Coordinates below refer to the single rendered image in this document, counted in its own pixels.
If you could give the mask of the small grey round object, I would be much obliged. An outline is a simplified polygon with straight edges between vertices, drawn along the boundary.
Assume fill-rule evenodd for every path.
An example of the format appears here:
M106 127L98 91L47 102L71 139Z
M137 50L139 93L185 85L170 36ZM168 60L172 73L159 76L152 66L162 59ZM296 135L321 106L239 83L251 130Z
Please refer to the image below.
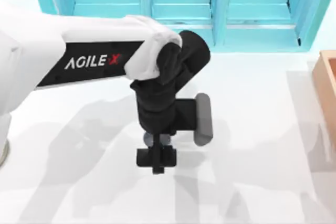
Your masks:
M147 147L152 147L154 143L154 137L152 134L145 132L143 141ZM171 145L171 136L169 134L160 134L160 144L163 146Z

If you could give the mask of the light blue rack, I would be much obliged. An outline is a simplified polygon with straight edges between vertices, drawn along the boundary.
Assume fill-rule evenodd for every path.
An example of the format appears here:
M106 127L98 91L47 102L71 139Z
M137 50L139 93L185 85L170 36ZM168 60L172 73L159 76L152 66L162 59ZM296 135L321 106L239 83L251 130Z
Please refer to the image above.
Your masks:
M310 49L330 0L38 0L43 12L119 18L144 15L191 29L215 51Z

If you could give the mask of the shallow salmon-coloured box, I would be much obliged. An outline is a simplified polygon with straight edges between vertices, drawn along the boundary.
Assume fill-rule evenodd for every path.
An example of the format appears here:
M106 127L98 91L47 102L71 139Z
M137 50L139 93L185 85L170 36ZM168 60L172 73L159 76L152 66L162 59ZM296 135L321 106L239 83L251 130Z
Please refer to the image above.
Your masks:
M336 49L319 52L312 70L312 79L323 112L331 150L336 157Z

